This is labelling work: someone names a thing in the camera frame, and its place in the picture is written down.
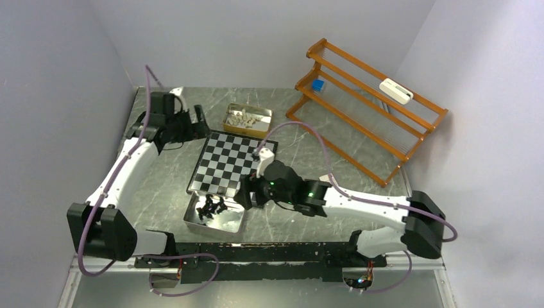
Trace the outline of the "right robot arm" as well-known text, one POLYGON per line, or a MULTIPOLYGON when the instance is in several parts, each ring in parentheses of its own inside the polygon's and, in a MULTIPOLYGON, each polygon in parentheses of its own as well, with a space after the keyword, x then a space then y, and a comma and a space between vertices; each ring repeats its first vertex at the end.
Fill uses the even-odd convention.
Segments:
POLYGON ((404 250, 439 259, 445 241, 446 216, 425 192, 383 196, 352 191, 331 182, 303 179, 278 160, 261 173, 243 175, 234 201, 246 210, 273 201, 308 217, 341 216, 380 224, 378 230, 355 232, 355 242, 346 249, 346 258, 355 266, 404 250))

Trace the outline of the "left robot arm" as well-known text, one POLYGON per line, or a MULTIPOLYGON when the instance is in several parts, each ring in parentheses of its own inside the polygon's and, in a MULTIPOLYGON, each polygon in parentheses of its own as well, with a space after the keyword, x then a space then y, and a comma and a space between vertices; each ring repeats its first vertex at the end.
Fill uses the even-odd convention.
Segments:
POLYGON ((192 121, 183 87, 155 91, 149 98, 150 106, 128 129, 106 178, 84 203, 73 203, 67 211, 74 247, 82 256, 126 261, 151 255, 163 267, 177 259, 173 234, 136 229, 122 209, 132 204, 148 167, 165 146, 206 139, 210 129, 201 105, 194 106, 192 121))

